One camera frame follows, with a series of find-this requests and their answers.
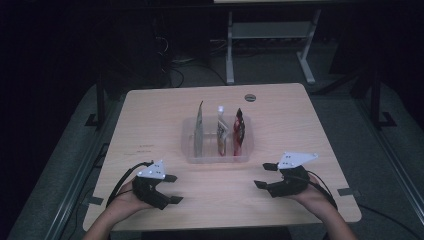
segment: dark background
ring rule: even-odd
[[[223,11],[160,17],[81,11],[110,3],[0,3],[0,238],[7,237],[77,104],[98,78],[110,98],[129,89],[162,87],[166,76],[161,67],[174,56],[157,54],[161,43],[156,36],[167,37],[174,53],[186,51],[206,62],[209,39],[225,39]],[[340,42],[332,68],[337,73],[377,59],[384,82],[424,128],[424,9],[418,1],[364,6],[325,8],[315,41]],[[246,16],[257,17],[254,12],[239,17]]]

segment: forearm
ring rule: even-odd
[[[85,234],[83,240],[106,240],[108,239],[110,231],[112,231],[113,226],[115,223],[113,223],[108,218],[108,212],[103,212],[99,218],[94,221],[93,225],[90,227],[90,229]]]
[[[322,209],[316,216],[324,223],[331,240],[357,239],[343,217],[333,206]]]

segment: metal frame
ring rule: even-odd
[[[402,160],[397,156],[395,150],[391,146],[384,133],[379,128],[377,128],[375,126],[375,122],[369,118],[369,110],[366,106],[367,104],[363,100],[357,100],[356,105],[360,110],[362,117],[366,120],[368,129],[371,131],[375,139],[384,150],[387,156],[387,160],[393,167],[400,187],[411,203],[411,206],[420,219],[421,223],[424,224],[424,199],[416,188],[414,182],[409,177],[409,174],[406,172],[402,164]]]
[[[306,43],[301,52],[297,52],[302,71],[305,75],[308,84],[314,84],[315,78],[307,62],[307,56],[312,44],[312,39],[315,35],[315,30],[318,24],[321,9],[315,11],[314,17],[311,22],[285,22],[285,23],[242,23],[237,24],[233,22],[233,15],[230,11],[228,14],[228,39],[227,39],[227,56],[226,56],[226,74],[227,84],[232,85],[234,81],[234,66],[233,66],[233,39],[247,39],[247,38],[306,38]],[[258,33],[258,31],[266,28],[258,28],[258,24],[267,24],[271,27],[271,31],[266,33]]]

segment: wire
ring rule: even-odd
[[[263,54],[263,52],[260,52],[259,47],[257,46],[246,46],[246,47],[241,47],[241,48],[233,48],[233,57],[234,58],[251,58],[251,57],[255,57],[259,54]]]
[[[84,197],[82,198],[82,201],[84,201],[84,199],[87,197],[87,194],[88,194],[90,191],[92,191],[92,190],[94,190],[94,187],[92,187],[92,188],[88,189],[88,190],[85,192]],[[75,210],[75,227],[74,227],[74,230],[72,231],[71,235],[69,235],[68,239],[71,239],[71,238],[72,238],[72,236],[74,236],[75,232],[77,231],[77,226],[78,226],[78,211],[79,211],[79,209],[80,209],[80,207],[81,207],[81,204],[82,204],[82,202],[80,201],[80,202],[79,202],[79,204],[78,204],[78,206],[77,206],[77,209]]]
[[[168,40],[166,40],[166,38],[164,38],[164,37],[156,37],[156,40],[162,40],[162,41],[164,41],[166,43],[165,49],[162,52],[168,51],[169,43],[168,43]]]
[[[388,216],[388,215],[386,215],[386,214],[384,214],[384,213],[381,213],[381,212],[379,212],[379,211],[377,211],[377,210],[375,210],[375,209],[372,209],[372,208],[370,208],[370,207],[367,207],[367,206],[364,206],[364,205],[362,205],[362,204],[358,204],[358,206],[359,207],[361,207],[361,208],[364,208],[364,209],[366,209],[366,210],[368,210],[368,211],[370,211],[370,212],[373,212],[373,213],[375,213],[375,214],[377,214],[377,215],[380,215],[380,216],[383,216],[383,217],[385,217],[385,218],[387,218],[387,219],[389,219],[389,220],[391,220],[392,222],[394,222],[394,223],[396,223],[396,224],[398,224],[399,226],[401,226],[403,229],[405,229],[406,231],[408,231],[410,234],[412,234],[416,239],[420,239],[420,240],[422,240],[422,238],[417,234],[417,233],[415,233],[414,231],[412,231],[408,226],[406,226],[405,224],[403,224],[403,223],[401,223],[401,222],[399,222],[398,220],[396,220],[396,219],[394,219],[394,218],[392,218],[392,217],[390,217],[390,216]]]
[[[150,166],[153,164],[153,161],[151,162],[143,162],[143,163],[139,163],[137,165],[135,165],[134,167],[128,169],[128,171],[124,174],[124,176],[122,176],[122,178],[119,180],[119,182],[116,184],[115,188],[113,189],[112,193],[110,194],[107,203],[106,203],[106,207],[109,206],[109,204],[113,201],[113,199],[115,199],[115,197],[117,196],[117,192],[119,191],[119,189],[121,188],[122,184],[124,183],[124,181],[128,178],[128,176],[138,167],[140,166]]]
[[[194,60],[196,60],[196,59],[195,58],[186,58],[186,59],[181,59],[181,60],[172,60],[172,63],[175,63],[175,64],[186,64],[186,63],[192,62]]]
[[[335,208],[335,209],[338,209],[338,207],[337,207],[337,203],[336,203],[336,201],[334,200],[334,198],[333,198],[333,196],[330,194],[330,193],[328,193],[323,187],[321,187],[319,184],[317,184],[317,183],[314,183],[314,182],[311,182],[311,181],[309,181],[309,180],[306,180],[306,179],[303,179],[303,178],[301,178],[301,177],[297,177],[297,176],[291,176],[291,175],[284,175],[284,178],[291,178],[291,179],[296,179],[296,180],[299,180],[299,181],[301,181],[301,182],[305,182],[305,183],[308,183],[308,184],[310,184],[310,185],[312,185],[313,187],[315,187],[318,191],[320,191],[326,198],[327,198],[327,200],[331,203],[331,205],[333,205],[333,207]]]
[[[316,173],[311,172],[311,171],[308,171],[308,170],[307,170],[307,172],[310,173],[310,174],[312,174],[312,175],[314,175],[315,177],[317,177],[321,181],[321,183],[324,185],[324,187],[327,189],[328,194],[330,194],[330,196],[333,197],[333,194],[331,194],[330,189],[327,187],[327,185],[325,184],[325,182]]]
[[[87,183],[87,180],[88,180],[88,178],[90,177],[90,175],[92,174],[92,172],[93,172],[94,168],[100,168],[100,167],[101,167],[101,166],[97,166],[97,164],[100,162],[100,160],[101,160],[102,158],[104,158],[104,157],[106,156],[106,154],[107,154],[107,150],[105,150],[105,147],[106,147],[106,146],[109,146],[109,143],[103,143],[102,147],[100,148],[99,154],[97,154],[97,157],[96,157],[96,159],[94,160],[93,165],[91,166],[90,172],[87,174],[87,176],[86,176],[86,177],[85,177],[85,179],[84,179],[83,186],[85,186],[85,184]],[[90,190],[94,190],[94,187],[93,187],[93,188],[90,188],[89,190],[87,190],[87,192],[84,194],[84,198],[83,198],[83,200],[87,197],[87,194],[88,194],[88,192],[89,192]],[[81,202],[78,204],[77,208],[76,208],[75,210],[73,210],[73,211],[75,211],[75,212],[76,212],[76,213],[75,213],[75,215],[76,215],[76,216],[75,216],[75,228],[74,228],[74,230],[73,230],[73,232],[72,232],[71,236],[69,237],[69,239],[72,237],[72,235],[74,235],[74,234],[75,234],[75,231],[76,231],[76,228],[77,228],[77,224],[78,224],[78,222],[77,222],[77,221],[78,221],[78,217],[77,217],[77,215],[78,215],[78,210],[79,210],[80,206],[81,206]]]
[[[226,81],[221,77],[221,75],[219,75],[219,73],[217,71],[215,71],[214,69],[212,69],[208,66],[204,66],[204,65],[200,65],[200,64],[192,64],[192,65],[179,66],[178,68],[180,68],[180,67],[202,67],[202,68],[209,69],[210,71],[214,72],[219,77],[219,79],[224,83],[225,86],[227,86]]]
[[[173,88],[179,88],[179,87],[181,87],[181,85],[183,85],[183,83],[184,83],[184,74],[183,74],[182,72],[178,71],[178,70],[177,70],[177,69],[175,69],[175,68],[171,68],[170,70],[171,70],[171,71],[174,71],[174,72],[176,72],[176,73],[178,73],[178,74],[180,74],[180,76],[181,76],[181,82],[180,82],[180,84],[178,84],[177,86],[174,86],[174,84],[172,83],[172,78],[171,78],[171,77],[169,77],[169,83],[171,84],[171,86],[172,86]]]
[[[121,196],[121,195],[122,195],[122,194],[124,194],[124,193],[128,193],[128,192],[131,192],[131,191],[132,191],[132,189],[127,190],[127,191],[125,191],[125,192],[118,193],[118,194],[116,194],[115,198],[116,198],[116,197],[118,197],[118,196]]]
[[[226,49],[224,48],[225,46],[227,46],[227,40],[224,39],[217,39],[217,40],[210,40],[211,43],[221,43],[219,46],[214,47],[213,49],[211,49],[211,56],[215,55],[216,53],[219,53],[221,51],[225,51]]]

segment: black cable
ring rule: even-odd
[[[99,153],[97,154],[96,159],[95,159],[95,160],[94,160],[94,162],[93,162],[93,165],[91,165],[90,172],[87,174],[87,176],[86,176],[86,177],[85,177],[85,179],[84,179],[84,182],[83,182],[83,184],[82,184],[83,186],[85,186],[85,184],[87,183],[88,178],[90,177],[91,173],[93,172],[93,169],[94,169],[94,168],[96,168],[96,165],[99,163],[99,161],[100,161],[103,157],[105,157],[105,156],[106,156],[107,150],[106,150],[106,151],[104,150],[104,148],[105,148],[106,146],[109,146],[109,143],[103,143],[102,147],[100,148]],[[79,206],[80,206],[80,205],[78,205],[78,206],[77,206],[77,209],[75,209],[75,210],[73,210],[73,211],[77,211],[77,212],[78,212]],[[70,218],[68,218],[68,219],[67,219],[65,226],[66,226],[66,225],[68,225],[69,220],[70,220]]]
[[[370,211],[370,212],[373,212],[373,213],[375,213],[375,214],[377,214],[377,215],[380,215],[380,216],[383,216],[383,217],[385,217],[385,218],[387,218],[387,219],[389,219],[389,220],[391,220],[392,222],[394,222],[394,223],[396,223],[396,224],[398,224],[399,226],[401,226],[403,229],[405,229],[406,231],[408,231],[411,235],[413,235],[416,239],[419,239],[419,240],[422,240],[422,238],[417,234],[417,233],[415,233],[414,231],[412,231],[408,226],[406,226],[405,224],[403,224],[403,223],[401,223],[401,222],[399,222],[398,220],[396,220],[396,219],[394,219],[394,218],[392,218],[392,217],[390,217],[390,216],[388,216],[388,215],[386,215],[386,214],[384,214],[384,213],[381,213],[381,212],[379,212],[379,211],[377,211],[377,210],[375,210],[375,209],[372,209],[372,208],[370,208],[370,207],[367,207],[367,206],[364,206],[364,205],[362,205],[362,204],[358,204],[358,206],[359,207],[361,207],[361,208],[364,208],[364,209],[366,209],[366,210],[368,210],[368,211]]]
[[[181,66],[178,66],[178,68],[181,68],[181,67],[203,67],[203,68],[206,68],[206,69],[214,72],[219,77],[219,79],[224,83],[224,85],[227,86],[227,82],[221,77],[221,75],[219,75],[219,73],[217,71],[215,71],[211,67],[200,65],[200,64],[190,64],[190,65],[181,65]]]
[[[333,205],[333,207],[334,207],[334,208],[336,208],[336,210],[338,209],[337,204],[336,204],[336,201],[334,200],[333,196],[332,196],[330,193],[328,193],[328,192],[327,192],[327,191],[326,191],[323,187],[321,187],[319,184],[314,183],[314,182],[311,182],[311,181],[309,181],[309,180],[305,180],[305,179],[300,178],[300,177],[296,177],[296,176],[284,175],[284,178],[296,179],[296,180],[299,180],[299,181],[301,181],[301,182],[305,182],[305,183],[308,183],[308,184],[312,185],[312,186],[313,186],[313,187],[315,187],[318,191],[320,191],[320,192],[321,192],[321,193],[325,196],[325,198],[327,198],[327,200],[331,203],[331,205]]]
[[[112,193],[110,194],[107,203],[106,203],[106,207],[109,206],[109,204],[113,201],[113,199],[115,199],[115,197],[117,196],[117,192],[119,191],[119,189],[121,188],[122,184],[124,183],[124,181],[128,178],[128,176],[138,167],[140,166],[150,166],[153,164],[153,161],[151,161],[150,163],[148,162],[143,162],[143,163],[139,163],[137,165],[135,165],[134,167],[128,169],[128,171],[124,174],[124,176],[122,176],[122,178],[119,180],[119,182],[116,184],[115,188],[113,189]]]
[[[227,40],[221,39],[221,40],[211,41],[210,43],[211,43],[211,45],[213,45],[217,42],[222,42],[222,44],[218,45],[218,47],[214,47],[213,49],[211,49],[210,56],[213,56],[217,53],[220,53],[220,52],[227,50],[227,48],[226,48]]]
[[[118,194],[116,194],[115,198],[116,198],[116,197],[118,197],[118,196],[121,196],[121,195],[122,195],[122,194],[124,194],[124,193],[128,193],[128,192],[131,192],[131,191],[132,191],[132,189],[127,190],[127,191],[125,191],[125,192],[118,193]]]
[[[92,187],[92,188],[88,189],[88,190],[85,192],[84,197],[82,198],[82,201],[84,201],[84,199],[87,197],[87,194],[88,194],[90,191],[92,191],[92,190],[94,190],[94,187]],[[81,204],[82,204],[82,202],[80,202],[80,203],[78,204],[77,209],[75,210],[75,227],[74,227],[74,230],[72,231],[71,235],[68,237],[68,239],[71,239],[71,238],[72,238],[72,236],[74,236],[75,232],[77,231],[77,226],[78,226],[78,211],[79,211],[79,208],[80,208]]]
[[[319,180],[320,180],[320,182],[324,185],[324,187],[327,189],[327,192],[328,192],[328,194],[330,194],[331,195],[331,197],[333,197],[333,194],[331,194],[331,191],[330,191],[330,189],[327,187],[327,184],[325,184],[325,182],[316,174],[316,173],[314,173],[314,172],[311,172],[311,171],[308,171],[308,170],[306,170],[308,173],[310,173],[310,174],[312,174],[312,175],[314,175],[316,178],[318,178]]]
[[[171,68],[170,70],[171,71],[174,71],[174,72],[176,72],[178,74],[180,74],[180,76],[181,76],[181,82],[177,86],[174,86],[174,84],[172,83],[172,78],[170,77],[169,82],[171,84],[171,87],[173,87],[173,88],[179,88],[179,87],[181,87],[181,85],[183,85],[183,83],[184,83],[184,74],[182,72],[178,71],[175,68]]]
[[[249,54],[243,54],[240,52],[250,52],[253,50],[253,53],[249,53]],[[233,57],[234,58],[251,58],[251,57],[255,57],[259,54],[263,54],[264,52],[260,52],[259,48],[257,46],[245,46],[245,47],[240,47],[240,48],[236,48],[233,47]]]

